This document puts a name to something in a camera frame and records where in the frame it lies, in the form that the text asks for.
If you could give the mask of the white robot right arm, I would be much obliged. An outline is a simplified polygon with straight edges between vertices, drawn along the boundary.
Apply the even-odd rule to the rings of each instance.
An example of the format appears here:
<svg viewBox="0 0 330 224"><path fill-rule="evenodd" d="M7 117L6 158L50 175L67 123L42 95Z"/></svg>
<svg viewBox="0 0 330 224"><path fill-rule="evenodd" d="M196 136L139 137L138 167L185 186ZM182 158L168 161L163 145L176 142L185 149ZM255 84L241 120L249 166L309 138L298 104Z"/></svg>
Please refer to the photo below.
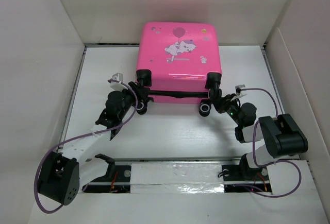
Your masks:
<svg viewBox="0 0 330 224"><path fill-rule="evenodd" d="M234 96L219 97L211 102L218 113L227 113L237 124L236 139L252 143L253 149L241 157L238 165L222 166L219 178L251 180L278 159L307 152L307 138L290 114L257 118L257 108L253 104L240 105Z"/></svg>

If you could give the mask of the pink hard-shell suitcase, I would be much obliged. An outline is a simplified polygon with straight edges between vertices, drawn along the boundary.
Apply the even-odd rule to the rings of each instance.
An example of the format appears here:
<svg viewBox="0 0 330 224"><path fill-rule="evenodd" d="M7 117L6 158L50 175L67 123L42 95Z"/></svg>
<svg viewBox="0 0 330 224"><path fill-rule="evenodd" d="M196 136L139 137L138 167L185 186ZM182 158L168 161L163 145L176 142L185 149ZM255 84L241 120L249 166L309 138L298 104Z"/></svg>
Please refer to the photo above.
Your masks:
<svg viewBox="0 0 330 224"><path fill-rule="evenodd" d="M209 93L219 93L222 77L217 32L207 23L148 22L142 29L136 66L141 88L137 112L149 101L197 104L210 114Z"/></svg>

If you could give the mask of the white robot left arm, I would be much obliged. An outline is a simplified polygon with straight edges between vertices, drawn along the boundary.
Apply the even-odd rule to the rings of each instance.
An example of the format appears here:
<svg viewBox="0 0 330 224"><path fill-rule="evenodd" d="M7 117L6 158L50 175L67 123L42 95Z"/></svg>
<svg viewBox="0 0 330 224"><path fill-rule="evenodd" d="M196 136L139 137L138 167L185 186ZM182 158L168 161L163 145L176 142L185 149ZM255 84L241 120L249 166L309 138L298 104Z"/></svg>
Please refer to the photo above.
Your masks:
<svg viewBox="0 0 330 224"><path fill-rule="evenodd" d="M53 146L41 159L34 179L34 198L42 212L52 214L58 209L47 210L40 196L63 207L69 205L78 192L84 191L93 180L114 182L117 179L115 160L97 150L130 121L125 118L130 108L134 108L134 113L142 113L149 101L150 87L143 80L124 84L110 79L109 83L119 90L108 94L105 108L91 131Z"/></svg>

